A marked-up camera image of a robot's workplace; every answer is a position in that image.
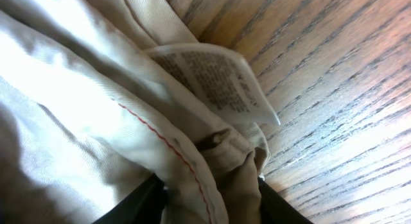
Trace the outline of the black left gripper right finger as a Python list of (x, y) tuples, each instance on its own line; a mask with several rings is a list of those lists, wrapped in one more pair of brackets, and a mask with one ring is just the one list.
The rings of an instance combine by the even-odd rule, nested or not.
[(262, 224), (313, 224), (279, 196), (262, 178), (258, 178), (261, 193)]

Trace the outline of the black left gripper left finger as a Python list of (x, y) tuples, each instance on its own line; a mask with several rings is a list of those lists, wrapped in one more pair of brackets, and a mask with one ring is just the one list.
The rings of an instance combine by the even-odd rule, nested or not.
[(93, 224), (160, 224), (166, 204), (164, 182), (152, 175)]

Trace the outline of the beige cargo shorts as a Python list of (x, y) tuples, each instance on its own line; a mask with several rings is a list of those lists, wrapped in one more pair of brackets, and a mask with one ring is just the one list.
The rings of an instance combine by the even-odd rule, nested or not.
[(152, 175), (161, 223), (261, 223), (277, 121), (166, 0), (1, 0), (2, 223), (93, 223)]

